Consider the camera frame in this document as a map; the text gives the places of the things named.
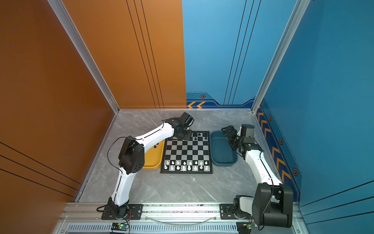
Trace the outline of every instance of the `white arm segment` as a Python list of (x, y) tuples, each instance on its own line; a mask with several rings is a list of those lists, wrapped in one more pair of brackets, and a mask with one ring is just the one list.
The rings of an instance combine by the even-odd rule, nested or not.
[[(170, 124), (164, 123), (146, 134), (135, 137), (135, 139), (139, 139), (137, 142), (144, 145), (144, 153), (146, 153), (155, 144), (173, 135), (174, 128)], [(120, 170), (122, 173), (118, 175), (116, 188), (111, 196), (114, 203), (118, 206), (122, 206), (129, 200), (130, 188), (137, 174), (136, 172), (128, 175), (123, 167)]]
[(245, 161), (251, 167), (257, 183), (267, 183), (270, 186), (282, 184), (267, 164), (264, 158), (264, 152), (259, 150), (249, 150), (245, 154)]

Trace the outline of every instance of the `yellow plastic bin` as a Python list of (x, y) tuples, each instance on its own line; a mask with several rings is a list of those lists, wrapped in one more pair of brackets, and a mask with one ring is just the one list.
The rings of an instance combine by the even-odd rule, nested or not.
[(161, 141), (156, 145), (156, 148), (152, 147), (144, 154), (144, 166), (142, 169), (156, 170), (160, 168), (164, 143), (165, 140)]

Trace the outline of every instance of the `marble surface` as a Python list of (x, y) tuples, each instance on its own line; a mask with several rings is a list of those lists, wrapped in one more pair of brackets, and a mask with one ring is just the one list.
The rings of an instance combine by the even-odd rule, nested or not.
[[(110, 145), (121, 136), (139, 136), (162, 124), (162, 119), (179, 117), (179, 110), (121, 110), (79, 202), (106, 202), (112, 194), (119, 171), (107, 160)], [(191, 130), (216, 131), (233, 125), (253, 124), (249, 110), (187, 110), (195, 122)], [(118, 153), (123, 139), (119, 139), (109, 152), (109, 160), (118, 166)], [(218, 201), (232, 202), (238, 195), (254, 195), (257, 184), (249, 165), (241, 158), (231, 167), (216, 167), (213, 174), (160, 174), (158, 170), (141, 170), (136, 175), (130, 191), (132, 202), (147, 201)]]

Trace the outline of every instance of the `orange chevron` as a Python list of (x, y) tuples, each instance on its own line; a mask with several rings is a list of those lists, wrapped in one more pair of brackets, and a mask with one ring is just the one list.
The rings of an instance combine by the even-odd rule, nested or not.
[(261, 129), (263, 128), (263, 124), (264, 124), (264, 123), (267, 124), (266, 120), (261, 120)]
[(277, 148), (273, 147), (273, 158), (274, 158), (274, 151), (280, 153), (279, 150), (278, 150)]
[(192, 105), (195, 104), (195, 101), (191, 102), (191, 104), (189, 104), (187, 107), (191, 108), (192, 109)]
[(198, 108), (202, 108), (201, 105), (204, 104), (205, 101), (203, 101), (202, 103), (200, 103), (199, 105), (197, 105)]
[(283, 160), (280, 160), (277, 158), (277, 169), (279, 170), (279, 163), (282, 163), (283, 165), (286, 165)]
[(258, 121), (260, 121), (260, 115), (264, 115), (264, 113), (258, 113)]
[(282, 182), (284, 182), (284, 176), (287, 176), (290, 180), (292, 180), (291, 176), (287, 172), (282, 170)]
[(270, 129), (268, 129), (268, 128), (265, 128), (265, 138), (266, 138), (266, 132), (270, 132), (271, 133), (271, 131), (270, 131)]

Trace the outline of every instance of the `dark blue plastic bin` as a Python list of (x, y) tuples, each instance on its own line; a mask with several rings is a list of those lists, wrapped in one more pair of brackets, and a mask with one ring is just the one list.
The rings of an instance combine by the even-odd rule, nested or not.
[(229, 145), (229, 140), (223, 136), (222, 131), (211, 134), (212, 162), (218, 167), (231, 167), (237, 161), (237, 154)]

